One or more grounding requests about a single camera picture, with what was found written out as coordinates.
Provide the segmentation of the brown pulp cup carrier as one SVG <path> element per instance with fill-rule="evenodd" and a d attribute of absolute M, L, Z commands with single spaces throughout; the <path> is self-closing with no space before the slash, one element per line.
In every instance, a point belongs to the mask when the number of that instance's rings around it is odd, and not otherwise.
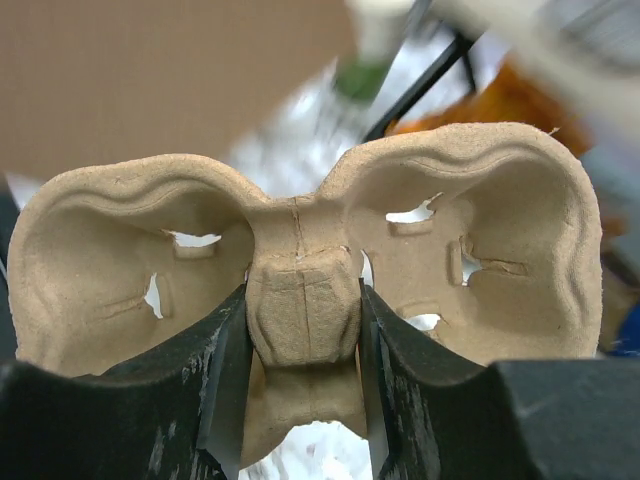
<path fill-rule="evenodd" d="M 244 463 L 296 425 L 366 430 L 359 278 L 480 364 L 588 358 L 600 334 L 600 215 L 581 163 L 520 123 L 392 136 L 345 153 L 313 193 L 274 198 L 171 154 L 47 182 L 8 255 L 17 356 L 100 374 L 182 332 L 241 284 L 254 345 Z"/>

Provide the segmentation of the black and cream shelf rack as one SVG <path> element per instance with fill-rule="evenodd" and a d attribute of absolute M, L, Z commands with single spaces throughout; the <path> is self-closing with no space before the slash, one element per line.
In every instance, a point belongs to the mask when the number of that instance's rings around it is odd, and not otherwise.
<path fill-rule="evenodd" d="M 434 1 L 453 42 L 366 134 L 384 136 L 486 31 L 520 69 L 572 110 L 639 143 L 639 4 L 636 1 Z"/>

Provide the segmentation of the orange kettle chips bag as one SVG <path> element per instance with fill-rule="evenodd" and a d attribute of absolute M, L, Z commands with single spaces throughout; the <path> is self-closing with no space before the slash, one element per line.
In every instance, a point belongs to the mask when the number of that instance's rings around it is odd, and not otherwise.
<path fill-rule="evenodd" d="M 579 157 L 594 146 L 588 128 L 574 113 L 505 61 L 493 81 L 480 93 L 469 94 L 441 111 L 415 121 L 396 120 L 387 136 L 426 131 L 454 123 L 524 123 L 542 130 Z"/>

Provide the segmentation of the stack of green paper cups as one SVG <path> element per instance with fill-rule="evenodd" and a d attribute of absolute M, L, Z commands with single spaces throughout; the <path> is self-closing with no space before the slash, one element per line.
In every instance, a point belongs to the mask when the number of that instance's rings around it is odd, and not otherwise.
<path fill-rule="evenodd" d="M 380 91 L 405 39 L 412 0 L 346 1 L 355 53 L 339 61 L 334 90 L 359 103 L 372 102 Z"/>

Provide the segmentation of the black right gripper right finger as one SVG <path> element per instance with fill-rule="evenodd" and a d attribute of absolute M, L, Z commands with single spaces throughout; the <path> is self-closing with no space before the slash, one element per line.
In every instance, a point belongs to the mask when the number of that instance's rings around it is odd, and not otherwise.
<path fill-rule="evenodd" d="M 359 356 L 377 479 L 635 479 L 635 359 L 481 366 L 361 289 Z"/>

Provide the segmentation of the brown paper bag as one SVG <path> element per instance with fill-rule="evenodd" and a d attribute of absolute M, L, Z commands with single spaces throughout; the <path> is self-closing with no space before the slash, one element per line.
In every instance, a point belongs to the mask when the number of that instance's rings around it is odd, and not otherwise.
<path fill-rule="evenodd" d="M 5 1 L 1 167 L 219 158 L 353 48 L 341 1 Z"/>

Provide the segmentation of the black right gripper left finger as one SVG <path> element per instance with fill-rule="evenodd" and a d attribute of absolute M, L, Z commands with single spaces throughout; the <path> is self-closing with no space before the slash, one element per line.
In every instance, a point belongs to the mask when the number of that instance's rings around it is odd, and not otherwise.
<path fill-rule="evenodd" d="M 5 479 L 234 479 L 250 373 L 245 291 L 101 375 L 1 366 Z"/>

